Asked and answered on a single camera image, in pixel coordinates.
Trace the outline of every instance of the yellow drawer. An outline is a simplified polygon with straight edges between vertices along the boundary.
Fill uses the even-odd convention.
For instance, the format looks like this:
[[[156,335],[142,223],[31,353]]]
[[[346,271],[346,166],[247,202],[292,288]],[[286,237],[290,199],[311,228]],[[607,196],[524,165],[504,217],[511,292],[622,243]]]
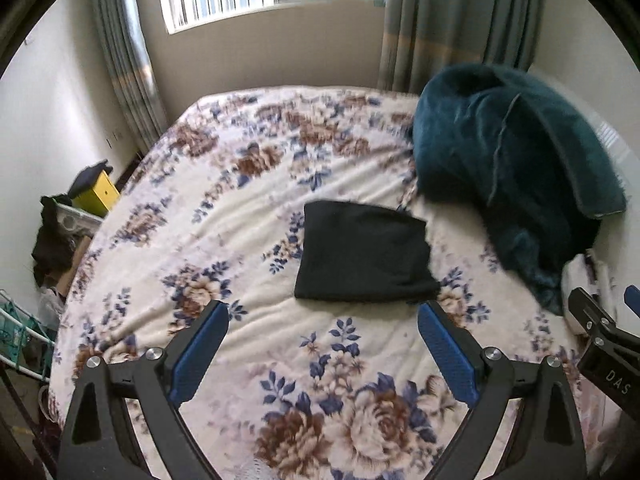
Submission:
[[[109,180],[109,176],[103,171],[98,180],[95,181],[95,185],[81,193],[73,202],[75,207],[103,217],[107,215],[119,197],[118,190]]]

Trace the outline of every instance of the gray curtain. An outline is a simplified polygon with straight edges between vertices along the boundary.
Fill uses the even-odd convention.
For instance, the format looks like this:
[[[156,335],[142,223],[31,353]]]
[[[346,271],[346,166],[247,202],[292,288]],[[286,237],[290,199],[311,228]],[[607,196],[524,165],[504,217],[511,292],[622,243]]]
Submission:
[[[543,0],[386,0],[378,88],[421,93],[447,65],[527,70]]]
[[[139,149],[146,153],[168,124],[146,51],[136,0],[93,0],[113,89]]]

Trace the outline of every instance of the folded black shirt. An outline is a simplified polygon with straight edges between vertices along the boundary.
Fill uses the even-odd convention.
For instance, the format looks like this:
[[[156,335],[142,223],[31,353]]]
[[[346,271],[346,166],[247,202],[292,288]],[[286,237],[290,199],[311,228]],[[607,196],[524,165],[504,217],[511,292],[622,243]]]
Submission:
[[[426,223],[392,209],[320,200],[305,205],[296,298],[383,302],[432,300]]]

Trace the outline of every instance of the window sill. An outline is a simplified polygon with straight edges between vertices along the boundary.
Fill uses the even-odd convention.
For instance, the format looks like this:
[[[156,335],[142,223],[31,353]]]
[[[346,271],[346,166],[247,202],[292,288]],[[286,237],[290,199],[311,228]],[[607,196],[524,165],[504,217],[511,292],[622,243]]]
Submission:
[[[329,4],[329,3],[333,3],[335,1],[337,1],[337,0],[285,0],[284,2],[281,2],[281,3],[278,3],[278,4],[274,4],[274,5],[271,5],[271,6],[257,7],[255,9],[235,10],[233,12],[226,12],[226,13],[222,14],[221,16],[210,16],[210,17],[204,18],[202,20],[198,20],[196,23],[189,23],[187,25],[181,25],[180,27],[175,27],[174,30],[167,30],[167,33],[169,35],[177,34],[178,32],[183,32],[184,30],[190,30],[192,28],[196,28],[196,27],[199,27],[201,25],[207,25],[209,23],[220,22],[222,20],[229,20],[231,18],[236,18],[238,16],[244,16],[246,14],[255,14],[255,13],[258,13],[258,12],[267,12],[267,11],[270,11],[270,10],[283,9],[283,8],[286,8],[286,7],[299,7],[299,6],[306,6],[306,5]],[[370,3],[373,4],[374,7],[384,7],[385,6],[385,0],[359,0],[359,1],[370,2]]]

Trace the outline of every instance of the floral bedsheet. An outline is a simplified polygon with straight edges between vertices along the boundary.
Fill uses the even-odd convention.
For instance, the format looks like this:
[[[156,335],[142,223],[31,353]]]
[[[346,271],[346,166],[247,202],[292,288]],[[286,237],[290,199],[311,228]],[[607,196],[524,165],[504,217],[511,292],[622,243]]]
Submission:
[[[598,397],[585,401],[562,318],[500,268],[474,211],[416,195],[406,138],[416,105],[365,89],[276,88],[191,106],[132,176],[76,275],[50,384],[60,423],[89,357],[165,346],[217,299],[228,335],[180,412],[222,478],[254,458],[283,480],[424,478],[466,406],[420,338],[415,306],[293,297],[303,206],[324,198],[425,219],[451,319],[511,358],[558,355],[593,426],[585,404]],[[140,406],[129,409],[152,473],[168,478]],[[496,467],[515,410],[480,478]]]

